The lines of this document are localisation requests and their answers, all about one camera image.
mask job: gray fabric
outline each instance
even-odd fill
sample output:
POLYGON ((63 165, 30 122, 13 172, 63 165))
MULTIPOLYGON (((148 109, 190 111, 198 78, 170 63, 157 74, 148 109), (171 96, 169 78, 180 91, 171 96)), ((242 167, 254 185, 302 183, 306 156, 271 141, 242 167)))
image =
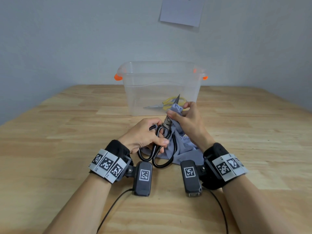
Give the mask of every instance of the gray fabric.
MULTIPOLYGON (((183 108, 177 104, 173 104, 171 110, 179 113, 183 108)), ((184 136, 185 133, 182 130, 180 124, 174 120, 172 120, 173 125, 171 126, 172 134, 175 135, 177 139, 177 151, 173 155, 174 144, 172 142, 172 136, 169 137, 170 143, 165 148, 165 152, 158 155, 159 158, 170 159, 172 155, 174 156, 173 163, 180 165, 182 161, 185 160, 193 160, 196 165, 203 165, 204 158, 202 152, 196 145, 194 145, 188 136, 184 136)), ((142 148, 141 151, 145 154, 150 154, 151 150, 148 148, 142 148)))

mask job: person's left hand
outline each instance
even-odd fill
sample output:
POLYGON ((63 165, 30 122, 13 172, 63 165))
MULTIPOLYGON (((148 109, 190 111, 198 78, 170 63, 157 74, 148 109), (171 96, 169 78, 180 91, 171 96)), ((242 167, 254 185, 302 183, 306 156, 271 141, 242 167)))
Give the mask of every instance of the person's left hand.
POLYGON ((149 131, 149 128, 155 124, 161 125, 161 119, 144 118, 118 140, 130 150, 130 153, 135 153, 144 146, 150 147, 152 143, 163 146, 159 152, 163 153, 164 147, 167 147, 169 144, 169 140, 157 137, 155 130, 149 131))

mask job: hand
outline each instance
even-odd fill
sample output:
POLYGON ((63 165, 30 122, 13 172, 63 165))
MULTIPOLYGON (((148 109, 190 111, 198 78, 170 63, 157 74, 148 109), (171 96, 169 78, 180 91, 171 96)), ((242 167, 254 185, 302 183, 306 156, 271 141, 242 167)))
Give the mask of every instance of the hand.
POLYGON ((182 111, 182 116, 178 113, 168 110, 169 118, 180 123, 183 131, 191 141, 200 148, 202 152, 210 148, 215 140, 205 129, 205 125, 200 116, 199 110, 195 102, 186 102, 183 108, 190 108, 188 111, 182 111))
POLYGON ((155 130, 149 131, 149 128, 155 124, 161 125, 161 119, 144 118, 118 140, 130 150, 130 153, 135 153, 139 148, 144 146, 151 147, 152 143, 163 146, 159 152, 163 153, 164 147, 167 147, 169 144, 169 140, 163 137, 157 137, 155 130))

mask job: wall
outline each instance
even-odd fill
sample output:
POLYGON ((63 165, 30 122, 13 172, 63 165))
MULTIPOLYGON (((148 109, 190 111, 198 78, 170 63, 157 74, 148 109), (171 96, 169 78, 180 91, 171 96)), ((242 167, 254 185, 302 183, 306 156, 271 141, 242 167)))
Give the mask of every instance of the wall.
POLYGON ((312 0, 206 0, 199 28, 162 0, 1 0, 0 124, 74 84, 121 84, 126 61, 186 60, 209 85, 267 89, 312 110, 312 0))

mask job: black-handled scissors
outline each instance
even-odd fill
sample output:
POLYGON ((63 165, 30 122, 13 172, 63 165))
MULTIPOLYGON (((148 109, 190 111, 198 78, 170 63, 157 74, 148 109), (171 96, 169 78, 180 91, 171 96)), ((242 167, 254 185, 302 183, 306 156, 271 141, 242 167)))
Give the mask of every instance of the black-handled scissors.
MULTIPOLYGON (((177 104, 179 102, 179 99, 180 99, 180 95, 176 98, 176 100, 174 101, 174 104, 177 104)), ((157 137, 159 137, 159 133, 160 133, 161 129, 167 130, 168 132, 167 132, 165 138, 168 139, 171 136, 171 133, 172 133, 171 126, 172 126, 172 121, 171 121, 171 119, 168 116, 166 116, 164 122, 161 125, 159 125, 158 127, 156 125, 153 125, 153 126, 150 127, 150 130, 153 130, 153 129, 155 129, 157 127, 157 130, 156 130, 156 136, 157 137)), ((140 149, 139 149, 138 150, 138 157, 142 161, 145 161, 145 162, 152 161, 152 164, 156 168, 165 168, 166 166, 168 166, 168 165, 170 165, 172 163, 172 161, 174 159, 174 154, 177 151, 177 139, 176 139, 174 134, 172 135, 172 142, 174 144, 174 152, 172 154, 172 157, 166 163, 164 163, 162 165, 158 165, 155 162, 157 154, 159 153, 160 149, 162 148, 162 146, 160 146, 160 145, 153 144, 153 148, 152 148, 151 154, 150 154, 150 156, 148 158, 144 158, 142 156, 142 154, 141 154, 140 149)))

